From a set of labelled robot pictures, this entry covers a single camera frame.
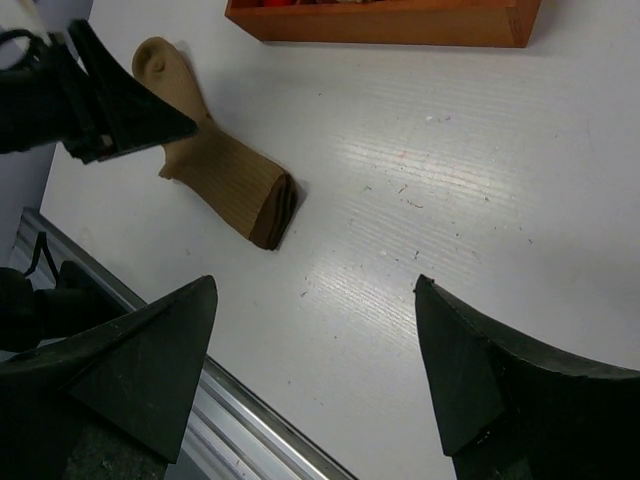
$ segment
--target brown wooden box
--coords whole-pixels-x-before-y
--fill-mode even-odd
[[[226,16],[262,41],[525,47],[541,0],[382,0],[262,7],[229,0]]]

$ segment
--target sock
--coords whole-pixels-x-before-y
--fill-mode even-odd
[[[194,137],[163,145],[160,176],[187,185],[256,246],[276,249],[298,200],[291,175],[218,128],[186,59],[163,38],[138,47],[132,70],[136,80],[200,129]]]

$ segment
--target folded sock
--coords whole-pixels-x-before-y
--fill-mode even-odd
[[[136,80],[191,117],[200,130],[163,145],[160,176],[187,185],[258,247],[277,248],[298,200],[291,175],[216,125],[186,59],[163,38],[138,47],[132,70]]]

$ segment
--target table surface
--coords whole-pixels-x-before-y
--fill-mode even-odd
[[[209,353],[363,479],[454,478],[420,273],[512,327],[640,369],[640,3],[544,2],[525,50],[263,45],[223,0],[96,0],[129,70],[160,35],[305,200],[277,252],[157,172],[58,147],[43,214],[145,300],[216,278]]]

